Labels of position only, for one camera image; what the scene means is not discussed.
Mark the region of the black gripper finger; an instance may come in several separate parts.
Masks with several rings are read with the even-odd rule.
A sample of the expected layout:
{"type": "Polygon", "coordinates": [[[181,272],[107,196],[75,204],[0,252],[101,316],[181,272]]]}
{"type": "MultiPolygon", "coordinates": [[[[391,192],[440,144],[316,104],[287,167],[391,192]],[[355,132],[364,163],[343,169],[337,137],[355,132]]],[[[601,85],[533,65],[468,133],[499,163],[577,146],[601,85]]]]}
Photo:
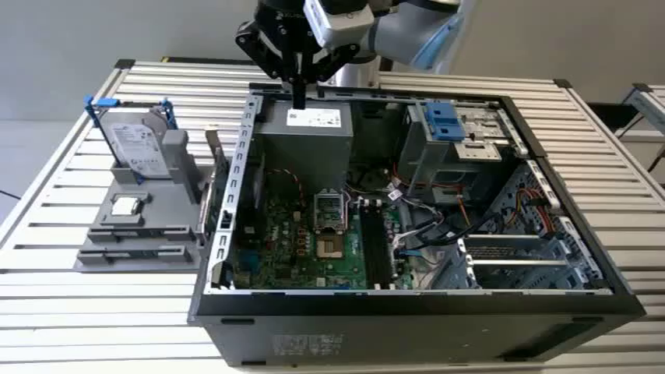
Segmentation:
{"type": "Polygon", "coordinates": [[[255,21],[243,23],[239,27],[236,44],[272,79],[280,79],[291,85],[292,108],[300,109],[300,76],[296,71],[295,54],[284,51],[275,53],[261,40],[261,31],[255,21]]]}
{"type": "Polygon", "coordinates": [[[315,62],[315,47],[308,46],[304,48],[300,66],[300,110],[305,109],[308,85],[327,81],[337,70],[355,58],[359,52],[359,44],[347,44],[335,48],[315,62]]]}

